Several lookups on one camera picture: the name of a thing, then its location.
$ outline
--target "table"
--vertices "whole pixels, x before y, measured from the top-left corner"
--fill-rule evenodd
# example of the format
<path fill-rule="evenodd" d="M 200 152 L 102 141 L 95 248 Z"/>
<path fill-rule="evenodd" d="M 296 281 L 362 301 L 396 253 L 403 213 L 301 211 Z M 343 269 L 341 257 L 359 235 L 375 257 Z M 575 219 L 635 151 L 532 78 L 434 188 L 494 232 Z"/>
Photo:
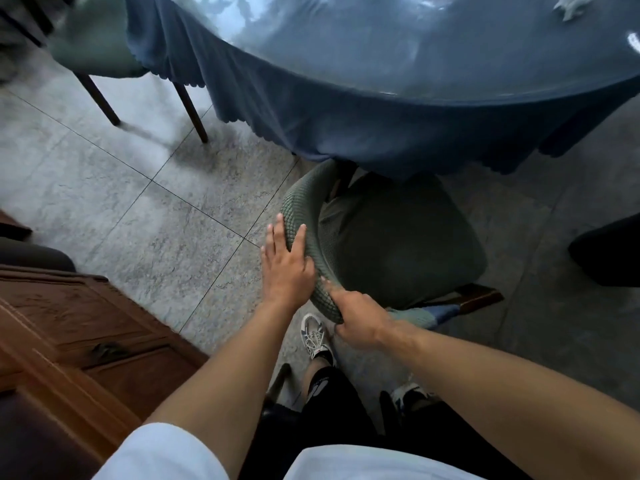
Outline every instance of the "table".
<path fill-rule="evenodd" d="M 556 1 L 127 0 L 127 30 L 152 72 L 308 159 L 508 173 L 640 92 L 640 0 L 571 22 Z"/>

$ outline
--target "person's left arm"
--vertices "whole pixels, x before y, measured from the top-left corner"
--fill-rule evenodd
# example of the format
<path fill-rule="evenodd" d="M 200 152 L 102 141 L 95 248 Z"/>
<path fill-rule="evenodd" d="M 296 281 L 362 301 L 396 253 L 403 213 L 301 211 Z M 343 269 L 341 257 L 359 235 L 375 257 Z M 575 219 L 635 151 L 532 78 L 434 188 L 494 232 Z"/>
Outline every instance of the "person's left arm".
<path fill-rule="evenodd" d="M 304 256 L 305 234 L 303 225 L 289 252 L 282 215 L 275 227 L 269 225 L 260 250 L 262 302 L 253 317 L 145 422 L 190 432 L 210 448 L 231 479 L 249 450 L 284 334 L 315 286 L 314 263 Z"/>

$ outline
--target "chair seat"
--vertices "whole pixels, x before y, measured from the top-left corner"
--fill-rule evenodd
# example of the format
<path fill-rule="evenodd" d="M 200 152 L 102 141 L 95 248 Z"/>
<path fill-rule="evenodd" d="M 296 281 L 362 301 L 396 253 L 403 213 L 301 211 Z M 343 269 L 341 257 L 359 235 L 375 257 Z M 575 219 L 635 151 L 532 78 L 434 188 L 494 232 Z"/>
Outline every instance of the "chair seat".
<path fill-rule="evenodd" d="M 76 0 L 48 46 L 53 58 L 73 72 L 118 79 L 148 72 L 127 46 L 125 0 Z"/>
<path fill-rule="evenodd" d="M 432 175 L 397 184 L 369 173 L 320 214 L 327 264 L 350 290 L 405 310 L 484 272 L 482 245 Z"/>

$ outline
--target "tabletop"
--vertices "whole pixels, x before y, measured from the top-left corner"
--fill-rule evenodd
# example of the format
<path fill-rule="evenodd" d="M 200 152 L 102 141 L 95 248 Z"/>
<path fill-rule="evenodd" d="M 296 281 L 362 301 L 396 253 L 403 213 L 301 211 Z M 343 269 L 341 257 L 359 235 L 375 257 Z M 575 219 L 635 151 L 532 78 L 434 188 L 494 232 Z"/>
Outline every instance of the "tabletop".
<path fill-rule="evenodd" d="M 640 0 L 173 0 L 297 75 L 444 104 L 543 100 L 640 74 Z"/>

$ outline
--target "forearm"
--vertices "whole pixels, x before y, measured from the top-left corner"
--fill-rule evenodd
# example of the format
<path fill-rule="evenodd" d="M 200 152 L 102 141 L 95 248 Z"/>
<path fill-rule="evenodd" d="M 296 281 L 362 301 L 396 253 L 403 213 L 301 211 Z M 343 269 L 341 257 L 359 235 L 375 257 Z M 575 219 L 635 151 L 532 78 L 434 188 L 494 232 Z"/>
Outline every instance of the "forearm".
<path fill-rule="evenodd" d="M 640 415 L 519 357 L 395 322 L 381 347 L 535 478 L 640 475 Z"/>
<path fill-rule="evenodd" d="M 147 422 L 183 428 L 215 453 L 231 479 L 249 449 L 292 311 L 262 303 L 242 329 Z"/>

